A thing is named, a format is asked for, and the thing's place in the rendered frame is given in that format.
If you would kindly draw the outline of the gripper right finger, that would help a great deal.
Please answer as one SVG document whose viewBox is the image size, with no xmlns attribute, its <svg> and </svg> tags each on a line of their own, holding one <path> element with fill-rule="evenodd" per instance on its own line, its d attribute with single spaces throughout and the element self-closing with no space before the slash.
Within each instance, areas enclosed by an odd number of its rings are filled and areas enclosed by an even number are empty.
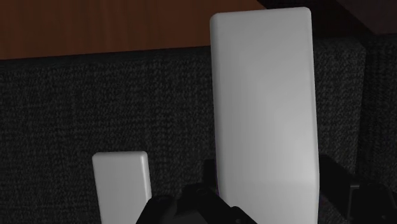
<svg viewBox="0 0 397 224">
<path fill-rule="evenodd" d="M 320 193 L 349 224 L 397 224 L 397 193 L 359 178 L 328 155 L 319 156 Z"/>
</svg>

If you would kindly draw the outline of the white rectangular block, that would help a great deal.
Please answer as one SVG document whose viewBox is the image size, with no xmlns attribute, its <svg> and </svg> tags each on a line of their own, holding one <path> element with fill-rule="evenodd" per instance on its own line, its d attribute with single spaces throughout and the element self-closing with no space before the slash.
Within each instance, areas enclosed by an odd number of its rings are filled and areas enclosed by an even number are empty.
<svg viewBox="0 0 397 224">
<path fill-rule="evenodd" d="M 210 30 L 220 197 L 257 224 L 317 224 L 310 10 L 217 13 Z"/>
<path fill-rule="evenodd" d="M 136 224 L 152 197 L 145 151 L 100 152 L 92 156 L 102 224 Z"/>
</svg>

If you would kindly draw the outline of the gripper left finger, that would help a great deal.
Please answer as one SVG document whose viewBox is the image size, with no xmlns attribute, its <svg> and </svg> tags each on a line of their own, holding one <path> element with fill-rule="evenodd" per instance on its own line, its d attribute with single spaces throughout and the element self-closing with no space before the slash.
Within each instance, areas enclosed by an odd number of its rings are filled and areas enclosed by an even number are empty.
<svg viewBox="0 0 397 224">
<path fill-rule="evenodd" d="M 179 198 L 151 198 L 136 224 L 257 224 L 241 208 L 229 206 L 216 190 L 216 162 L 207 159 L 203 182 L 186 185 Z"/>
</svg>

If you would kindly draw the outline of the dark grey fabric sofa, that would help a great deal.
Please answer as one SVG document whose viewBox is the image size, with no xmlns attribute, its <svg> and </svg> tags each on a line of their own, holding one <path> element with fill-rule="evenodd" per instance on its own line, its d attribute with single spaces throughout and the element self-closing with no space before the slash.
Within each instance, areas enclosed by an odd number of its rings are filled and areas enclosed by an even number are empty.
<svg viewBox="0 0 397 224">
<path fill-rule="evenodd" d="M 349 180 L 397 194 L 397 35 L 315 39 L 319 224 Z M 0 60 L 0 224 L 101 224 L 92 156 L 145 151 L 153 195 L 216 185 L 209 47 Z"/>
</svg>

